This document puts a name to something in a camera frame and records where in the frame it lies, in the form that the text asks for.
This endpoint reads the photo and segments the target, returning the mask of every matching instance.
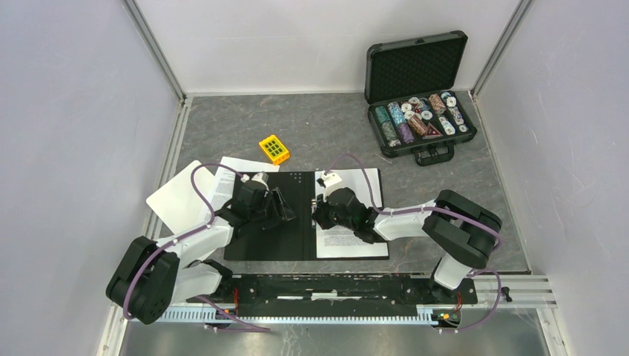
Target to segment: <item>poker chip case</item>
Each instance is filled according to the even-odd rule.
[[[478,129],[470,121],[452,91],[449,93],[456,98],[456,106],[463,116],[464,126],[467,126],[466,132],[456,129],[454,134],[447,135],[439,121],[440,115],[433,107],[430,107],[432,118],[424,120],[424,123],[432,124],[441,136],[429,138],[419,136],[412,131],[414,142],[401,142],[400,145],[390,147],[381,124],[376,119],[376,108],[382,106],[386,108],[390,102],[405,102],[412,97],[428,98],[434,93],[441,95],[449,90],[456,80],[466,43],[465,33],[453,31],[398,42],[374,44],[367,50],[365,99],[370,104],[367,116],[384,156],[397,157],[414,154],[418,165],[433,165],[450,161],[454,157],[454,145],[474,138]],[[450,122],[454,122],[454,117],[449,110],[445,110],[441,115]],[[397,126],[395,130],[398,138],[402,137]]]

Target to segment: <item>white paper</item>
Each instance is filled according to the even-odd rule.
[[[146,198],[148,206],[155,211],[155,214],[173,234],[178,234],[201,223],[199,213],[204,208],[207,211],[205,204],[199,199],[190,183],[190,174],[199,165],[201,162],[193,161]],[[208,191],[213,181],[214,175],[206,168],[199,169],[194,175],[194,182],[201,192]]]
[[[239,172],[277,172],[280,170],[279,165],[272,165],[271,163],[263,163],[256,161],[248,161],[246,159],[239,159],[233,157],[223,157],[220,160],[222,165],[226,165],[229,168],[233,168]],[[208,200],[214,211],[222,208],[228,200],[231,199],[231,195],[234,192],[234,183],[236,174],[234,172],[218,168],[214,181],[212,182],[207,194],[203,191],[203,195],[210,197]],[[199,213],[199,221],[207,221],[210,218],[210,211],[207,207]]]
[[[380,194],[380,180],[376,168],[367,169],[367,177],[372,186],[374,201],[382,205]],[[351,188],[358,200],[367,208],[372,206],[369,197],[369,189],[360,169],[334,170],[342,179],[346,187]],[[315,180],[323,173],[314,173]],[[314,184],[315,195],[323,194],[324,188],[318,183]],[[389,246],[386,243],[365,243],[354,233],[342,226],[335,226],[329,230],[323,230],[317,224],[317,258],[350,258],[350,257],[385,257],[389,255]]]

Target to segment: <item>yellow plastic crate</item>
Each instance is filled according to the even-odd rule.
[[[263,139],[259,145],[273,165],[279,165],[291,156],[288,148],[275,135]]]

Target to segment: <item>case handle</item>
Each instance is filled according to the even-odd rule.
[[[452,143],[448,143],[445,148],[447,149],[447,152],[444,152],[442,154],[437,152],[438,148],[428,148],[427,150],[416,151],[414,152],[415,162],[422,167],[426,167],[428,165],[436,165],[437,163],[448,162],[454,157],[454,145]],[[428,152],[429,156],[422,158],[422,152]]]

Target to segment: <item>floor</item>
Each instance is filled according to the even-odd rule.
[[[490,267],[526,271],[527,262],[493,162],[490,148],[465,92],[457,93],[478,128],[476,137],[455,147],[450,162],[419,167],[412,156],[382,156],[367,121],[369,107],[360,93],[212,96],[194,98],[177,161],[177,172],[191,161],[219,162],[222,156],[267,162],[257,143],[277,135],[291,151],[281,171],[327,168],[339,155],[357,154],[367,168],[382,171],[383,200],[392,208],[434,199],[452,189],[496,213],[503,220],[505,244],[492,254]],[[355,168],[349,160],[337,168]],[[162,236],[168,236],[162,228]],[[211,256],[235,273],[430,272],[443,250],[430,239],[399,239],[389,243],[389,260],[242,262]]]
[[[465,309],[464,318],[484,313]],[[271,334],[221,334],[193,323],[132,322],[120,355],[549,355],[534,309],[498,310],[489,323],[460,334],[405,325],[267,326]]]

